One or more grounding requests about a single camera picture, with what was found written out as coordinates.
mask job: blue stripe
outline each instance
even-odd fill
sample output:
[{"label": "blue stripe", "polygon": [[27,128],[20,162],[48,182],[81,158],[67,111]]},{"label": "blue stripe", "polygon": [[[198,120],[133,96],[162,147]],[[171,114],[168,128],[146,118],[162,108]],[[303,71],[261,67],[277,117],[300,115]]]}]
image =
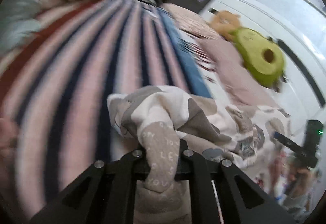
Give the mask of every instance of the blue stripe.
[{"label": "blue stripe", "polygon": [[146,51],[145,51],[145,35],[144,35],[144,18],[145,18],[145,9],[142,6],[141,10],[141,27],[140,27],[140,51],[141,51],[141,76],[142,76],[142,86],[150,85],[148,77],[148,66],[146,60]]},{"label": "blue stripe", "polygon": [[180,36],[168,14],[161,8],[157,8],[160,20],[165,32],[169,37],[177,60],[180,64],[182,73],[185,77],[188,89],[191,94],[211,98],[205,82],[199,73],[197,66],[189,53],[183,52],[180,48]]},{"label": "blue stripe", "polygon": [[170,73],[170,69],[169,69],[169,65],[168,65],[168,63],[166,61],[165,54],[164,54],[164,51],[163,51],[161,39],[159,37],[159,33],[157,31],[156,24],[155,24],[155,22],[153,20],[152,20],[152,24],[153,24],[153,28],[155,30],[156,41],[157,41],[158,48],[159,48],[160,53],[161,53],[161,58],[162,58],[162,61],[163,61],[163,65],[164,65],[164,68],[165,68],[165,73],[166,73],[166,77],[167,77],[167,84],[170,85],[170,86],[174,86],[174,83],[173,83],[173,80],[172,80],[172,77],[171,77],[171,73]]},{"label": "blue stripe", "polygon": [[70,107],[71,98],[75,92],[79,77],[83,72],[84,65],[86,64],[90,54],[94,50],[96,43],[102,34],[103,30],[107,27],[112,18],[121,10],[125,4],[125,0],[118,8],[112,13],[109,18],[104,22],[99,29],[89,46],[85,50],[83,56],[80,58],[77,66],[75,67],[70,80],[61,96],[61,100],[56,109],[52,127],[48,134],[48,148],[46,154],[46,162],[44,168],[44,189],[46,202],[50,202],[59,193],[59,152],[61,147],[61,135],[65,124],[66,116]]},{"label": "blue stripe", "polygon": [[[114,2],[114,0],[110,0],[108,3],[111,5]],[[86,24],[88,24],[91,20],[93,20],[96,16],[98,16],[103,10],[105,10],[105,7],[107,6],[107,3],[104,4],[100,9],[92,13],[86,20],[84,20],[59,46],[59,48],[56,50],[56,52],[53,54],[52,57],[48,59],[48,61],[43,65],[42,69],[40,70],[39,74],[37,75],[36,79],[34,80],[33,84],[29,88],[22,104],[20,105],[19,111],[15,117],[15,120],[17,124],[20,126],[22,123],[22,119],[24,117],[24,114],[26,112],[26,109],[29,105],[29,102],[34,94],[34,91],[39,86],[40,82],[42,81],[46,71],[48,68],[52,65],[52,63],[55,61],[59,53],[66,47],[67,43],[72,40],[72,38],[75,36],[75,34]]]},{"label": "blue stripe", "polygon": [[115,73],[117,70],[118,55],[122,44],[122,37],[125,32],[125,26],[130,17],[130,13],[133,8],[131,8],[126,16],[123,25],[120,29],[118,38],[115,42],[115,49],[111,57],[111,61],[107,68],[107,77],[104,84],[103,94],[102,94],[102,106],[99,115],[99,123],[97,127],[97,146],[95,153],[95,160],[103,160],[109,162],[111,160],[110,155],[110,143],[111,143],[111,123],[108,107],[106,104],[107,97],[112,94],[115,83]]}]

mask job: screw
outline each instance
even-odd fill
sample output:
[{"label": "screw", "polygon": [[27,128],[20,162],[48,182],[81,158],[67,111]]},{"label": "screw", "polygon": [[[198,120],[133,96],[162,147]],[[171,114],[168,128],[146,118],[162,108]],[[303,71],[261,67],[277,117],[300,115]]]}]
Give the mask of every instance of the screw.
[{"label": "screw", "polygon": [[96,162],[94,162],[94,166],[95,168],[102,168],[104,166],[104,161],[102,160],[97,160]]},{"label": "screw", "polygon": [[230,160],[222,160],[222,165],[224,167],[230,167],[232,165],[232,161],[230,161]]},{"label": "screw", "polygon": [[191,157],[194,154],[194,152],[192,150],[185,150],[184,151],[184,155],[187,157]]},{"label": "screw", "polygon": [[142,151],[141,150],[134,150],[132,152],[132,155],[134,155],[135,157],[140,157],[142,155]]}]

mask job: black strip on headboard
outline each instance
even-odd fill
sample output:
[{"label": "black strip on headboard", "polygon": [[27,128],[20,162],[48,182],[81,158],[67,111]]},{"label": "black strip on headboard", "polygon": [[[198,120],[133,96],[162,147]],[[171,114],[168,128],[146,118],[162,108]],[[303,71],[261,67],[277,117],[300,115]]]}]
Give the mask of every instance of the black strip on headboard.
[{"label": "black strip on headboard", "polygon": [[309,71],[307,70],[307,68],[304,66],[304,64],[301,62],[301,60],[296,56],[296,54],[294,54],[294,52],[280,39],[278,39],[278,46],[292,59],[292,61],[297,65],[297,67],[299,68],[299,70],[302,72],[302,74],[304,75],[304,77],[307,79],[307,81],[309,82],[312,90],[314,91],[319,104],[321,107],[324,107],[324,105],[326,104],[325,102],[325,98],[322,94],[322,92],[320,91],[317,83],[315,82],[314,78],[312,77],[312,75],[309,73]]}]

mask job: brown stripe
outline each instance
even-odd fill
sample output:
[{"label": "brown stripe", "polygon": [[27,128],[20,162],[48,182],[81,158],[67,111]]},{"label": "brown stripe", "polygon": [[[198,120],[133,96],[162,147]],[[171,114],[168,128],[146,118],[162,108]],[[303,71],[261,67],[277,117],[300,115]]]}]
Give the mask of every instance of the brown stripe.
[{"label": "brown stripe", "polygon": [[67,13],[60,19],[56,20],[47,28],[42,31],[36,33],[35,39],[28,44],[23,51],[16,57],[16,59],[8,66],[6,71],[0,78],[0,105],[4,100],[7,92],[11,88],[14,80],[26,64],[26,62],[33,56],[33,54],[37,51],[37,49],[51,36],[56,30],[58,30],[64,23],[69,21],[71,18],[82,12],[83,10],[91,7],[95,3],[99,2],[99,0],[90,1],[79,8]]}]

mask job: pink pillow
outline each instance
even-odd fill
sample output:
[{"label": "pink pillow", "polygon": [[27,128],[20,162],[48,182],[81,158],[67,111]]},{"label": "pink pillow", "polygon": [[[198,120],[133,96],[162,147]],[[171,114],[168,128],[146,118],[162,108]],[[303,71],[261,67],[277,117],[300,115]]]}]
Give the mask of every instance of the pink pillow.
[{"label": "pink pillow", "polygon": [[279,107],[242,66],[242,57],[232,43],[223,39],[203,39],[200,45],[215,62],[215,70],[233,104]]}]

